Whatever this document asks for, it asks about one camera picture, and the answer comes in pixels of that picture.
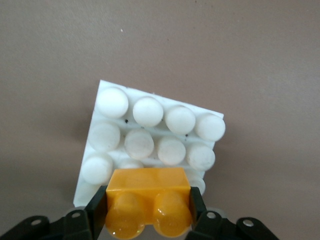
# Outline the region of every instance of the yellow plastic brick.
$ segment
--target yellow plastic brick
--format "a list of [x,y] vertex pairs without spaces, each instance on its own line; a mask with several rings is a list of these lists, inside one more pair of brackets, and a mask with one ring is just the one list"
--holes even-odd
[[159,234],[178,237],[191,224],[190,189],[180,167],[117,169],[106,189],[106,228],[118,239],[132,239],[152,224]]

